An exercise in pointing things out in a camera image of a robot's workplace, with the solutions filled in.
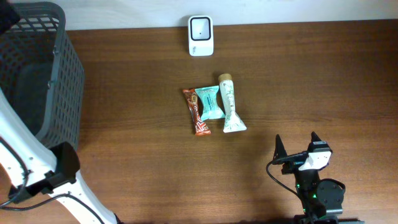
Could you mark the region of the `white bamboo conditioner tube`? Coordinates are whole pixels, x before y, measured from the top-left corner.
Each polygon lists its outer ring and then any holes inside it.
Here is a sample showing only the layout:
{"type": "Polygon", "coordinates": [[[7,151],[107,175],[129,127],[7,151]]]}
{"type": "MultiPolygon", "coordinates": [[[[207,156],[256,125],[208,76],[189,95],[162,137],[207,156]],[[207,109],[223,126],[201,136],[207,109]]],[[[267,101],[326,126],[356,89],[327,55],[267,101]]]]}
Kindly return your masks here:
{"type": "Polygon", "coordinates": [[[236,112],[236,103],[234,97],[234,83],[229,73],[224,73],[218,77],[219,88],[223,106],[225,110],[224,133],[232,133],[247,130],[246,125],[236,112]]]}

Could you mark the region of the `teal wipes packet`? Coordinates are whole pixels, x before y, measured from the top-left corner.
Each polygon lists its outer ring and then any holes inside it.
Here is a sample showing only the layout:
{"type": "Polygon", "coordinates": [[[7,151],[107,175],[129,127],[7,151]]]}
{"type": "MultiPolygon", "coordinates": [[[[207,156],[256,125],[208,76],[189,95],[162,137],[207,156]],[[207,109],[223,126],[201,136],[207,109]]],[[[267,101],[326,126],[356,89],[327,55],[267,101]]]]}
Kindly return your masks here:
{"type": "Polygon", "coordinates": [[[219,107],[217,102],[217,93],[219,89],[219,86],[209,86],[195,89],[195,92],[203,105],[201,116],[202,121],[207,119],[221,119],[225,117],[223,110],[219,107]]]}

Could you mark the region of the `brown chocolate bar wrapper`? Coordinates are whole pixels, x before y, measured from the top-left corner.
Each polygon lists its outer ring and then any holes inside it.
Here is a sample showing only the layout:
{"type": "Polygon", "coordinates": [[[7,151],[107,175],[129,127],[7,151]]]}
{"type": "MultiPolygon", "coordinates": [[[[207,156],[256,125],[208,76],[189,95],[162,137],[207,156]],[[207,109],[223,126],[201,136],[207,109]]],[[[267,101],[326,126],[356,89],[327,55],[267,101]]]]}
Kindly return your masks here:
{"type": "Polygon", "coordinates": [[[191,112],[193,125],[195,127],[196,136],[210,135],[211,131],[207,124],[201,120],[198,109],[198,95],[194,89],[183,89],[182,93],[187,101],[188,108],[191,112]]]}

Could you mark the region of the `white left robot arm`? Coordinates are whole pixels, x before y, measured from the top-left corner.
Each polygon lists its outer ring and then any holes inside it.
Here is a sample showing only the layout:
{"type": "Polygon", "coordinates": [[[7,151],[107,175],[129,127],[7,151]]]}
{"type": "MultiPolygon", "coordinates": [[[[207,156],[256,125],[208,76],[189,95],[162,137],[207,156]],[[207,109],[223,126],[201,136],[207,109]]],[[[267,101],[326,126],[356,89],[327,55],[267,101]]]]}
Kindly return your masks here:
{"type": "MultiPolygon", "coordinates": [[[[55,154],[45,148],[28,130],[1,93],[1,165],[18,196],[26,187],[43,180],[46,171],[55,171],[55,154]]],[[[120,223],[87,186],[80,171],[75,172],[75,183],[62,184],[48,194],[51,201],[60,202],[80,223],[120,223]]]]}

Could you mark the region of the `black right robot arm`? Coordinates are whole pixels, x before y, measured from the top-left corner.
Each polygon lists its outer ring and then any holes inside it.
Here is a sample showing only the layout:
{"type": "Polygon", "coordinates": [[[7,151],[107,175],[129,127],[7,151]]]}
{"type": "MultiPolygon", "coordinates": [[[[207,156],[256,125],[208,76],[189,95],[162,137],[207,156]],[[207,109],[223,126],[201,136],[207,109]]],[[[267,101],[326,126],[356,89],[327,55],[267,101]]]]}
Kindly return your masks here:
{"type": "Polygon", "coordinates": [[[283,175],[293,174],[295,190],[276,182],[298,197],[303,208],[302,215],[294,216],[294,223],[338,223],[346,187],[334,179],[321,179],[318,173],[329,165],[332,154],[328,143],[314,132],[307,150],[292,155],[287,154],[280,136],[275,137],[274,156],[269,164],[281,165],[283,175]]]}

